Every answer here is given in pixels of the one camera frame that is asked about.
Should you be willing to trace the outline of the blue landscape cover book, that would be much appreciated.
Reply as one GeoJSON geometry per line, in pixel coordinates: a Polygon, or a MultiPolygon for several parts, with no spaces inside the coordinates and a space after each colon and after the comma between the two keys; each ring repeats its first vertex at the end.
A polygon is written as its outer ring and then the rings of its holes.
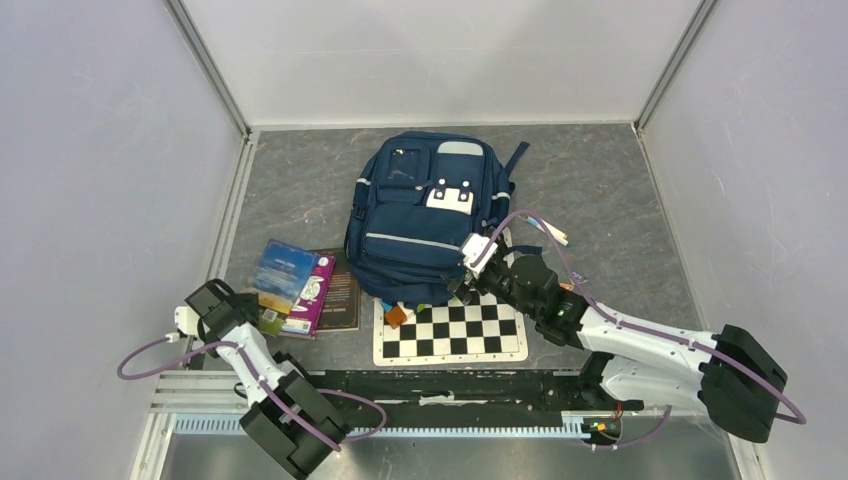
{"type": "Polygon", "coordinates": [[[315,252],[268,241],[247,285],[249,293],[258,295],[261,331],[272,336],[311,336],[312,322],[300,318],[295,306],[317,262],[315,252]]]}

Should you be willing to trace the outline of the purple book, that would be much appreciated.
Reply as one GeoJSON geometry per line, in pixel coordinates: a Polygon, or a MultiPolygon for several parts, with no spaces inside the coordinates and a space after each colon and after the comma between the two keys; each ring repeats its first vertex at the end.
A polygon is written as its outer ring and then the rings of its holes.
{"type": "Polygon", "coordinates": [[[336,259],[329,250],[318,251],[318,260],[300,296],[283,320],[282,336],[313,338],[323,311],[336,259]]]}

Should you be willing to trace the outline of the black hardcover book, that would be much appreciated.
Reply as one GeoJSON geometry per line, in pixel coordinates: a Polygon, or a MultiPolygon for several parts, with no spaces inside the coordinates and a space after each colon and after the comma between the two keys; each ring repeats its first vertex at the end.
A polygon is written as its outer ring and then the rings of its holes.
{"type": "Polygon", "coordinates": [[[318,249],[316,253],[335,259],[322,313],[319,333],[358,330],[361,289],[343,248],[318,249]]]}

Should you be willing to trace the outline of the navy blue backpack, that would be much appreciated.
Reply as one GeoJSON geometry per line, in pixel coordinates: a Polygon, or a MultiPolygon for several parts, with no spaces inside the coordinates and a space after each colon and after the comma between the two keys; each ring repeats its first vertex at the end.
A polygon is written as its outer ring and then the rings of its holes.
{"type": "Polygon", "coordinates": [[[464,274],[461,247],[500,224],[516,185],[507,163],[477,138],[407,131],[386,140],[355,183],[344,250],[360,287],[387,303],[442,305],[464,274]]]}

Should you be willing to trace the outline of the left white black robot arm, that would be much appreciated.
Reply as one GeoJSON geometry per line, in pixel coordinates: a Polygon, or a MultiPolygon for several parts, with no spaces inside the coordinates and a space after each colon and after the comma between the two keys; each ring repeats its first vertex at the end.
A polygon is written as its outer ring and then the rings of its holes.
{"type": "Polygon", "coordinates": [[[257,327],[258,301],[221,279],[185,299],[199,338],[236,373],[247,397],[242,430],[295,479],[308,478],[351,431],[288,354],[275,358],[257,327]]]}

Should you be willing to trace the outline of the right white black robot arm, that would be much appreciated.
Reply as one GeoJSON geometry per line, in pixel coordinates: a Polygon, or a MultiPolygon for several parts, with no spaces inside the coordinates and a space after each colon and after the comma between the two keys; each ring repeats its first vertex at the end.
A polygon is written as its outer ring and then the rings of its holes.
{"type": "Polygon", "coordinates": [[[577,392],[591,408],[612,400],[671,405],[753,443],[770,437],[788,376],[743,328],[676,329],[592,306],[538,256],[492,259],[479,274],[449,280],[448,289],[463,302],[472,292],[491,294],[532,320],[547,341],[589,352],[577,392]]]}

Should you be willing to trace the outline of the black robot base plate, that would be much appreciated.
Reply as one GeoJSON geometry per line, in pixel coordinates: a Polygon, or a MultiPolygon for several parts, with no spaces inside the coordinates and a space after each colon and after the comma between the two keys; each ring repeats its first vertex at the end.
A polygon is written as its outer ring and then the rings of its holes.
{"type": "Polygon", "coordinates": [[[640,411],[578,374],[557,370],[325,370],[307,374],[317,388],[380,405],[388,428],[554,427],[563,412],[640,411]]]}

